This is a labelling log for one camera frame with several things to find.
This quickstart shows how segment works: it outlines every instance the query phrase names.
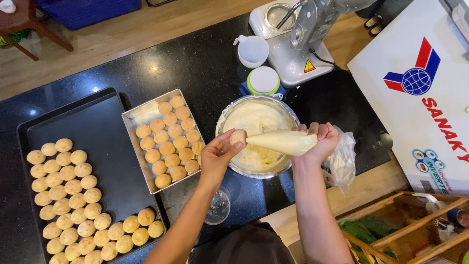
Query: mixing bowl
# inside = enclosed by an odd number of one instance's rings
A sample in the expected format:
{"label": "mixing bowl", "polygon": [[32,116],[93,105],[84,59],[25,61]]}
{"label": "mixing bowl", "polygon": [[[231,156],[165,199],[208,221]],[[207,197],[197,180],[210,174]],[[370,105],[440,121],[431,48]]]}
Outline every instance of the mixing bowl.
{"label": "mixing bowl", "polygon": [[[215,128],[215,136],[218,136],[223,133],[223,125],[225,124],[226,119],[230,116],[230,114],[239,106],[247,103],[261,103],[268,105],[270,107],[275,108],[278,110],[280,113],[284,114],[285,117],[287,118],[288,126],[293,127],[293,126],[299,126],[300,121],[296,117],[295,113],[293,110],[286,105],[284,102],[279,101],[269,95],[263,95],[263,94],[250,94],[243,96],[235,101],[233,101],[230,105],[228,105],[220,115],[220,118],[218,119],[217,126]],[[281,159],[281,161],[273,168],[269,169],[268,171],[264,172],[251,172],[251,171],[245,171],[238,166],[236,166],[234,163],[230,162],[229,167],[234,170],[235,172],[244,175],[249,178],[255,178],[255,179],[267,179],[271,178],[274,176],[277,176],[284,171],[288,170],[291,166],[291,161],[290,161],[290,156],[284,155],[284,157]]]}

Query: black baking tray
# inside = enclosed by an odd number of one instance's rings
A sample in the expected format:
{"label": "black baking tray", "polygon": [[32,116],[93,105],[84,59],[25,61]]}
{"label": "black baking tray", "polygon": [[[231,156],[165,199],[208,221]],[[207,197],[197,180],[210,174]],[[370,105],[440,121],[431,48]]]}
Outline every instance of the black baking tray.
{"label": "black baking tray", "polygon": [[[148,193],[145,178],[122,122],[121,114],[124,111],[119,93],[115,88],[108,87],[18,126],[18,145],[46,263],[52,255],[47,253],[46,245],[49,240],[43,238],[42,230],[48,223],[56,221],[58,216],[49,221],[39,218],[42,207],[34,203],[36,192],[31,189],[31,184],[35,178],[30,175],[32,164],[26,161],[26,155],[32,150],[41,149],[45,143],[61,138],[73,141],[71,151],[81,149],[88,154],[86,162],[93,167],[91,174],[98,178],[96,187],[102,192],[99,201],[102,212],[108,213],[113,223],[122,222],[130,215],[137,215],[144,208],[153,208],[156,218],[162,220],[166,233],[167,217],[161,214],[160,208],[163,206],[159,197]],[[126,254],[142,249],[162,236],[150,238],[147,243],[140,247],[134,246]],[[126,254],[119,253],[108,263]]]}

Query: rectangular metal pan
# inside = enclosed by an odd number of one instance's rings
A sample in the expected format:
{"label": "rectangular metal pan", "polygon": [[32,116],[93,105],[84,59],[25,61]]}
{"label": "rectangular metal pan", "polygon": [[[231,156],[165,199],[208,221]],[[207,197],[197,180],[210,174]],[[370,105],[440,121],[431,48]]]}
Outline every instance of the rectangular metal pan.
{"label": "rectangular metal pan", "polygon": [[[151,101],[148,101],[140,106],[137,106],[135,108],[133,108],[132,110],[129,110],[125,113],[122,114],[122,119],[124,120],[124,123],[125,123],[125,126],[127,127],[127,131],[129,132],[129,137],[130,137],[130,140],[132,141],[132,144],[134,146],[134,150],[135,150],[135,154],[137,155],[137,158],[138,158],[138,161],[140,163],[140,167],[142,168],[142,172],[144,173],[144,176],[145,176],[145,180],[147,182],[147,185],[148,185],[148,189],[150,190],[150,193],[151,194],[155,194],[159,191],[162,191],[166,188],[169,188],[171,187],[172,185],[180,182],[180,181],[183,181],[184,179],[187,179],[189,178],[190,176],[198,173],[200,170],[186,176],[185,178],[182,178],[178,181],[176,180],[173,180],[172,183],[164,188],[161,188],[161,189],[158,189],[158,187],[156,187],[155,185],[155,178],[156,178],[156,175],[151,171],[151,163],[148,163],[146,160],[145,160],[145,151],[142,150],[140,148],[140,138],[137,137],[137,135],[135,134],[135,131],[137,129],[137,127],[141,124],[149,124],[152,120],[156,119],[156,118],[159,118],[159,119],[162,119],[163,118],[163,115],[159,112],[158,110],[158,105],[164,101],[167,101],[169,102],[171,98],[173,98],[174,96],[176,95],[180,95],[184,98],[184,95],[182,95],[181,91],[179,89],[176,89],[176,90],[173,90],[169,93],[166,93],[160,97],[157,97]],[[197,131],[199,131],[200,133],[200,130],[199,128],[197,127],[197,122],[195,121],[194,117],[192,116],[192,112],[190,111],[189,109],[189,112],[190,112],[190,118],[192,118],[194,120],[194,123],[195,123],[195,129],[197,129]]]}
{"label": "rectangular metal pan", "polygon": [[[160,206],[155,196],[146,192],[145,181],[138,169],[138,160],[121,120],[122,112],[124,107],[119,94],[116,89],[108,87],[18,126],[17,137],[24,173],[46,263],[49,263],[52,255],[47,253],[46,245],[49,240],[43,238],[42,231],[48,223],[56,221],[58,216],[49,221],[39,217],[42,207],[34,203],[36,193],[31,189],[31,184],[35,178],[30,174],[32,164],[26,161],[26,155],[30,151],[41,149],[45,143],[55,143],[58,139],[69,138],[73,142],[71,152],[81,149],[87,153],[86,162],[93,167],[91,174],[98,178],[96,187],[102,193],[98,203],[102,206],[102,212],[111,216],[112,224],[122,222],[126,217],[136,215],[144,208],[153,208],[156,218],[161,219]],[[165,221],[162,222],[165,233]],[[126,254],[119,253],[108,263],[131,254],[161,237],[150,238],[144,245],[134,246]]]}

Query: chair leg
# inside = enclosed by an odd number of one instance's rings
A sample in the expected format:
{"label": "chair leg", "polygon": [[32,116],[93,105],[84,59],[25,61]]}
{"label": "chair leg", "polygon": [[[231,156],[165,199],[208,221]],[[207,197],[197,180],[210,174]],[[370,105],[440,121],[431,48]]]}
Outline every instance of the chair leg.
{"label": "chair leg", "polygon": [[73,47],[72,47],[72,45],[70,45],[70,43],[65,42],[63,39],[59,38],[59,36],[55,35],[46,26],[41,24],[41,22],[35,21],[34,24],[33,24],[33,30],[36,31],[38,34],[40,34],[42,36],[48,37],[50,40],[57,43],[62,48],[66,49],[70,52],[73,51]]}
{"label": "chair leg", "polygon": [[33,53],[29,52],[27,49],[25,49],[23,46],[21,46],[20,44],[18,44],[16,41],[12,40],[8,35],[2,35],[2,37],[8,41],[8,43],[10,43],[11,45],[15,46],[16,48],[18,48],[20,51],[22,51],[24,54],[26,54],[28,57],[30,57],[31,59],[33,59],[35,62],[37,62],[39,59],[33,55]]}

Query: stand mixer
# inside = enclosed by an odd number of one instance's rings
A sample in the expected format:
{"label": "stand mixer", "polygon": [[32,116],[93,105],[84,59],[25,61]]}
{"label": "stand mixer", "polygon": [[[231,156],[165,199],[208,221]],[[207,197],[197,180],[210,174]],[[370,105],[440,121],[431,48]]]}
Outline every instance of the stand mixer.
{"label": "stand mixer", "polygon": [[282,86],[297,87],[337,65],[323,43],[340,13],[370,6],[375,0],[277,0],[254,9],[249,24],[267,40],[270,65]]}

